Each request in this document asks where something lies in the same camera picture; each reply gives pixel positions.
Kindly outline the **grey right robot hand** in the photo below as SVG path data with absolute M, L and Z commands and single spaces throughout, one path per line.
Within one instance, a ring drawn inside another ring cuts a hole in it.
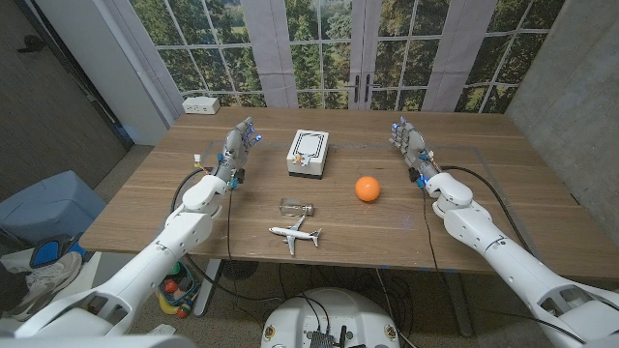
M 429 179 L 441 172 L 422 134 L 403 116 L 392 124 L 389 142 L 402 153 L 409 179 L 419 188 L 424 189 Z

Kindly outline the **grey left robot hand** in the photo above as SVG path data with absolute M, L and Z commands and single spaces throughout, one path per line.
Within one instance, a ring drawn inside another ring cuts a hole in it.
M 246 118 L 226 135 L 212 174 L 225 182 L 231 181 L 239 170 L 243 171 L 251 148 L 262 136 L 255 135 L 252 117 Z

